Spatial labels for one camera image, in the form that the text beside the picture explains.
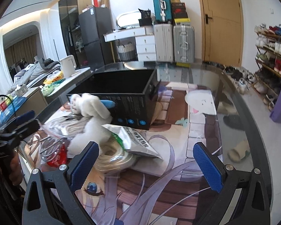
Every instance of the brown curtain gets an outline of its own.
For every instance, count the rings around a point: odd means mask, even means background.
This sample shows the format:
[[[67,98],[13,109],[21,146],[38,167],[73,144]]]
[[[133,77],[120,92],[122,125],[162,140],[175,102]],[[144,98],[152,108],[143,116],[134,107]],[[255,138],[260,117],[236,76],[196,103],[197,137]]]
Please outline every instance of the brown curtain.
[[[23,58],[28,64],[34,63],[37,55],[36,38],[37,35],[29,36],[4,50],[7,65],[10,67]]]

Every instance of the silver screw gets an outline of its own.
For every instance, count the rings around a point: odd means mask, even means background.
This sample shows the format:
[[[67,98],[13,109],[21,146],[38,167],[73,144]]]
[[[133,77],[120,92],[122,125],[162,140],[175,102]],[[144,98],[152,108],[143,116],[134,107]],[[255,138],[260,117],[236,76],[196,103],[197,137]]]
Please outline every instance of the silver screw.
[[[259,170],[258,168],[255,168],[255,169],[254,169],[254,173],[260,174],[260,170]]]
[[[226,169],[229,171],[232,171],[234,169],[234,167],[230,164],[226,165]]]
[[[67,165],[66,164],[62,164],[59,166],[59,170],[63,171],[67,168]]]
[[[32,174],[37,174],[39,172],[39,170],[37,168],[32,170]]]

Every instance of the anime table mat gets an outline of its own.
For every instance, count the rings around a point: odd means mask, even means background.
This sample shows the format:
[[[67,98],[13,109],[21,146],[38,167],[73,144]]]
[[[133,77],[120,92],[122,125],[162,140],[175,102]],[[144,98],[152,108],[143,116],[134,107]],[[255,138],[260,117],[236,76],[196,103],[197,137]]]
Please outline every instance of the anime table mat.
[[[149,130],[138,130],[163,160],[140,158],[115,176],[92,169],[76,195],[96,224],[190,225],[213,202],[194,160],[192,148],[202,142],[222,160],[222,144],[211,91],[204,86],[162,82],[162,110]],[[88,184],[93,195],[87,192]]]

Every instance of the door frame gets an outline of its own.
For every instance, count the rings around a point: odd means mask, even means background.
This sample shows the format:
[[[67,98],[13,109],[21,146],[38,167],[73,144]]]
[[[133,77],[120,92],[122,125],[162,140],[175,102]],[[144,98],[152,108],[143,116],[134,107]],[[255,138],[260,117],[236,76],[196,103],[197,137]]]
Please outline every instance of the door frame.
[[[239,64],[238,66],[241,66],[242,63],[242,53],[243,53],[243,47],[244,47],[244,14],[242,10],[242,3],[241,0],[238,0],[239,6],[240,6],[240,16],[241,16],[241,46],[240,46],[240,54],[239,54]],[[200,8],[201,8],[201,21],[202,21],[202,60],[205,60],[205,14],[204,14],[204,5],[203,0],[200,0]]]

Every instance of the laundry basket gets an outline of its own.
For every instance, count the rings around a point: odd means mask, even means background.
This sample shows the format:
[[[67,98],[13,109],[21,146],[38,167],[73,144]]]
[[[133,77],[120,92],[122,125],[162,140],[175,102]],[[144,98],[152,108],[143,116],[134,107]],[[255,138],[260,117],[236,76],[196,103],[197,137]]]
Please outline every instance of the laundry basket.
[[[133,45],[131,42],[126,45],[119,43],[117,45],[117,51],[121,61],[135,61],[136,59],[135,45]]]

